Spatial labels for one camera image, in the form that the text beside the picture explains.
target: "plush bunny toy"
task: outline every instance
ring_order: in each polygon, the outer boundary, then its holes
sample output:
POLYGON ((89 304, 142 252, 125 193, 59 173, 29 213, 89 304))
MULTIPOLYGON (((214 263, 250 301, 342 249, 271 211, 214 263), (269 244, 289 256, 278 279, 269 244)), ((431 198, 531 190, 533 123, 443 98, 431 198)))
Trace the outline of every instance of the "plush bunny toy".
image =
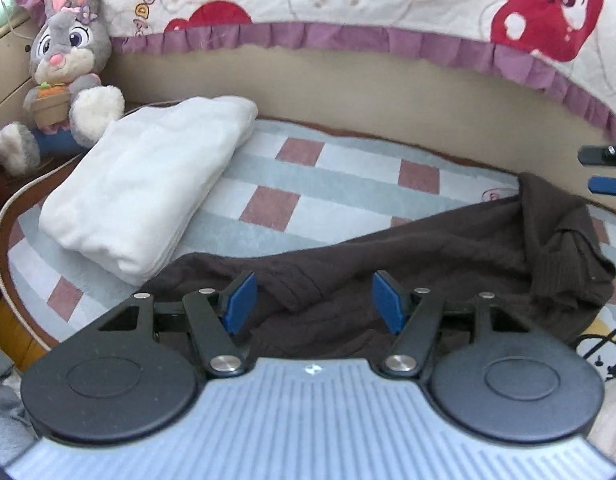
POLYGON ((0 131, 0 164, 13 176, 35 170, 47 155, 77 155, 94 146, 124 113, 124 98, 102 86, 99 73, 112 52, 99 0, 46 0, 45 25, 32 44, 30 75, 38 84, 24 110, 37 127, 0 131))

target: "dark brown sweater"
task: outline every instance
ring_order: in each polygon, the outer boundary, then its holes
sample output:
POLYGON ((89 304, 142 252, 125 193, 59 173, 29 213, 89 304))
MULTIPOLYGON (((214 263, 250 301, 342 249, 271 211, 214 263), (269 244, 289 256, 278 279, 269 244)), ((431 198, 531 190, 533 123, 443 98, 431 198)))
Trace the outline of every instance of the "dark brown sweater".
MULTIPOLYGON (((262 258, 194 253, 142 291, 161 301, 252 270, 259 301, 239 342, 258 357, 364 357, 379 362, 394 338, 373 305, 373 272, 408 288, 443 290, 450 300, 481 291, 564 341, 590 325, 612 296, 614 265, 600 251, 585 201, 531 174, 520 195, 448 211, 338 245, 262 258)), ((455 346, 453 334, 442 345, 455 346)))

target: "plaid bed mat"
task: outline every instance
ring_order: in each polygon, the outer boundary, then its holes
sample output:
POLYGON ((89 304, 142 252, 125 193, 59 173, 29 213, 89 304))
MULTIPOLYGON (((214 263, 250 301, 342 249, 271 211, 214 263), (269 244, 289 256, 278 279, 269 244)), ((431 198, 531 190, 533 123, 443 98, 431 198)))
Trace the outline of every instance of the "plaid bed mat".
MULTIPOLYGON (((334 244, 517 192, 512 175, 401 144, 257 120, 253 137, 194 215, 173 259, 192 251, 261 256, 334 244)), ((8 272, 30 318, 63 341, 134 287, 39 232, 42 202, 10 231, 8 272)), ((593 206, 590 212, 604 254, 616 263, 616 215, 593 206)), ((616 376, 616 291, 581 336, 579 353, 600 341, 588 361, 604 378, 616 376)))

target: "purple ruffle trim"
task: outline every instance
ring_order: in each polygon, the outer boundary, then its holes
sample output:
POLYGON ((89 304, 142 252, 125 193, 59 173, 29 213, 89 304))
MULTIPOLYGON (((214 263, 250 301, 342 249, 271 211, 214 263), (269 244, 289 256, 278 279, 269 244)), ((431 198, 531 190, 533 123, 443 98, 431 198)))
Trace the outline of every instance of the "purple ruffle trim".
POLYGON ((355 27, 321 23, 253 23, 174 30, 163 34, 113 38, 116 51, 167 54, 192 50, 264 48, 385 52, 409 59, 426 59, 439 66, 476 70, 542 91, 616 140, 616 115, 587 91, 544 61, 503 45, 429 32, 387 27, 355 27))
POLYGON ((28 11, 30 17, 41 27, 46 22, 46 10, 41 0, 15 0, 19 7, 28 11))

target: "pink nose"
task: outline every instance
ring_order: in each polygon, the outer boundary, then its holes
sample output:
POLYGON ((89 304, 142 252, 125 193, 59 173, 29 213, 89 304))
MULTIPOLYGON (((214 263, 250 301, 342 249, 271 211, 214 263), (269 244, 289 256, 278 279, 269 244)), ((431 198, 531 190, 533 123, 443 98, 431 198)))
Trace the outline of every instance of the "pink nose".
POLYGON ((50 58, 48 62, 52 66, 59 66, 61 65, 61 63, 64 62, 64 56, 62 56, 61 54, 55 54, 53 57, 50 58))

